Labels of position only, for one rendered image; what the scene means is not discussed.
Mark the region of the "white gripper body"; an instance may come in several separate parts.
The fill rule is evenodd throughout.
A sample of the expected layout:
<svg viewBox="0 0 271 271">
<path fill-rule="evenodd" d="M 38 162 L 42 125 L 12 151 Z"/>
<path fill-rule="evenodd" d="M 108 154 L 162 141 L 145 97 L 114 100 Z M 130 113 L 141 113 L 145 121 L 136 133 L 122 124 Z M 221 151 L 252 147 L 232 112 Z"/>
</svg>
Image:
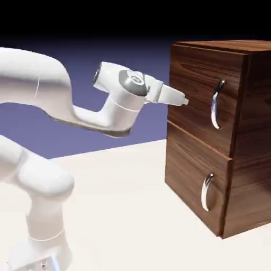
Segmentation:
<svg viewBox="0 0 271 271">
<path fill-rule="evenodd" d="M 182 106 L 185 104 L 185 94 L 165 84 L 162 85 L 158 103 Z"/>
</svg>

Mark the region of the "dark wood cabinet door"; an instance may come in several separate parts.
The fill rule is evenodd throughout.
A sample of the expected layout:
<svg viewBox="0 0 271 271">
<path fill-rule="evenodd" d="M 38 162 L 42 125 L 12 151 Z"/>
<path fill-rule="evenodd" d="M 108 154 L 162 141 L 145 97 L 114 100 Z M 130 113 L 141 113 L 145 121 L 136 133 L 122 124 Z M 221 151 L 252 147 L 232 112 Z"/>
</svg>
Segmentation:
<svg viewBox="0 0 271 271">
<path fill-rule="evenodd" d="M 218 152 L 232 157 L 243 70 L 247 56 L 241 53 L 173 44 L 170 86 L 188 98 L 186 106 L 168 108 L 168 119 Z M 211 100 L 220 80 L 225 80 L 218 98 L 218 123 L 211 122 Z"/>
<path fill-rule="evenodd" d="M 176 125 L 167 124 L 165 183 L 216 236 L 223 231 L 231 165 L 231 158 Z M 207 192 L 207 212 L 201 205 L 201 188 L 210 173 L 214 177 Z"/>
</svg>

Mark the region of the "dark wood cabinet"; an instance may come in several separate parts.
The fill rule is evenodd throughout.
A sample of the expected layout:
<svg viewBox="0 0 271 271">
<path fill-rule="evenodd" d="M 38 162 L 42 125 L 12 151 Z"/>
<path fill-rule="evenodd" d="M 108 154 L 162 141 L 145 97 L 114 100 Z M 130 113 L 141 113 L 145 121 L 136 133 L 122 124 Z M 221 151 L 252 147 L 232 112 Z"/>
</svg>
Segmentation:
<svg viewBox="0 0 271 271">
<path fill-rule="evenodd" d="M 271 223 L 271 41 L 178 41 L 173 44 L 247 56 L 229 170 L 223 239 Z"/>
</svg>

